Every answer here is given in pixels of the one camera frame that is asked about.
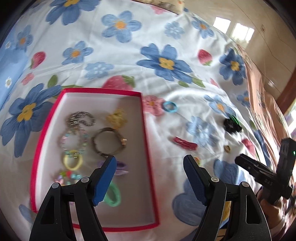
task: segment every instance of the brown bracelet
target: brown bracelet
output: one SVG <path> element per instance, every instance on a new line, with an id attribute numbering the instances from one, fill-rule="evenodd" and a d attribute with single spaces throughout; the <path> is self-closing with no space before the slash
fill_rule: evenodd
<path id="1" fill-rule="evenodd" d="M 117 138 L 118 138 L 120 144 L 121 144 L 121 146 L 120 146 L 117 150 L 115 150 L 114 152 L 112 152 L 112 153 L 104 153 L 104 152 L 99 151 L 98 148 L 97 148 L 97 144 L 96 144 L 95 141 L 94 141 L 94 139 L 95 139 L 98 135 L 100 135 L 101 133 L 106 132 L 106 131 L 114 132 L 115 135 L 117 136 Z M 115 154 L 121 152 L 121 151 L 126 147 L 126 141 L 127 141 L 127 140 L 126 140 L 126 139 L 122 136 L 122 134 L 120 134 L 116 129 L 113 129 L 113 128 L 111 128 L 111 127 L 105 127 L 105 128 L 102 128 L 102 129 L 99 129 L 98 131 L 96 131 L 95 134 L 93 135 L 93 137 L 91 138 L 91 141 L 92 141 L 92 145 L 93 145 L 94 150 L 95 150 L 98 154 L 100 154 L 100 155 L 102 155 L 102 156 L 109 156 L 109 155 L 115 155 Z"/>

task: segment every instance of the black device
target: black device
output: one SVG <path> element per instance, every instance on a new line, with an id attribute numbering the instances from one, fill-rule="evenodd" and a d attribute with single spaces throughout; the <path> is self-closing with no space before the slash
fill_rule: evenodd
<path id="1" fill-rule="evenodd" d="M 84 240 L 108 241 L 94 206 L 103 200 L 115 171 L 116 159 L 108 156 L 89 178 L 67 186 L 52 184 L 36 216 L 30 241 L 76 241 L 69 202 L 75 202 Z"/>
<path id="2" fill-rule="evenodd" d="M 184 170 L 195 196 L 207 208 L 192 241 L 215 241 L 225 201 L 232 201 L 224 240 L 271 241 L 261 207 L 247 182 L 225 184 L 199 167 L 191 155 L 184 157 Z M 109 156 L 101 168 L 76 184 L 54 183 L 45 196 L 34 222 L 30 241 L 76 241 L 69 202 L 75 202 L 85 241 L 108 241 L 94 211 L 103 200 L 116 170 L 116 159 Z"/>
<path id="3" fill-rule="evenodd" d="M 294 205 L 295 199 L 291 196 L 293 188 L 289 182 L 295 165 L 295 158 L 296 142 L 291 138 L 286 138 L 281 141 L 276 172 L 244 154 L 236 157 L 235 163 L 247 170 L 255 177 L 255 181 L 263 186 L 262 198 L 270 204 L 276 204 L 282 196 L 291 199 L 290 205 Z"/>

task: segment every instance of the floral bedsheet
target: floral bedsheet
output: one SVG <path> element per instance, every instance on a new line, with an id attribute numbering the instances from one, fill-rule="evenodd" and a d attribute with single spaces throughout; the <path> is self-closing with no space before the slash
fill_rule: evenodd
<path id="1" fill-rule="evenodd" d="M 29 239 L 36 217 L 29 206 L 36 144 L 63 88 L 124 89 L 144 96 L 160 225 L 107 233 L 109 240 L 190 239 L 205 208 L 186 179 L 186 154 L 222 181 L 245 180 L 257 192 L 260 185 L 234 164 L 241 153 L 266 164 L 253 134 L 245 65 L 237 49 L 186 9 L 176 15 L 130 0 L 34 3 L 0 48 L 0 208 L 20 239 Z M 164 111 L 164 101 L 174 102 L 178 110 Z M 243 132 L 224 130 L 230 115 Z M 182 149 L 173 137 L 198 148 Z M 80 230 L 75 231 L 82 240 Z"/>

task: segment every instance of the yellow hair tie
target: yellow hair tie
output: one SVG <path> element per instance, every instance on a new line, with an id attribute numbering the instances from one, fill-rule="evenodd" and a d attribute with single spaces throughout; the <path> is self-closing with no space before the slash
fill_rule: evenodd
<path id="1" fill-rule="evenodd" d="M 77 150 L 70 150 L 69 153 L 72 154 L 72 156 L 74 158 L 77 158 L 77 160 L 78 160 L 77 164 L 75 167 L 69 167 L 69 165 L 68 165 L 69 155 L 64 155 L 64 160 L 63 160 L 64 166 L 70 171 L 76 171 L 79 167 L 81 167 L 81 165 L 83 163 L 82 155 L 79 154 Z"/>

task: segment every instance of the pink hair clip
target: pink hair clip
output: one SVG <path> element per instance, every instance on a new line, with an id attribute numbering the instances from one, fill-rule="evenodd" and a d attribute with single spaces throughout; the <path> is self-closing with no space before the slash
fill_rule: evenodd
<path id="1" fill-rule="evenodd" d="M 192 142 L 188 142 L 188 141 L 185 141 L 179 137 L 174 137 L 173 138 L 173 142 L 179 146 L 181 146 L 183 149 L 186 149 L 186 150 L 196 150 L 197 148 L 197 144 L 196 143 L 192 143 Z"/>

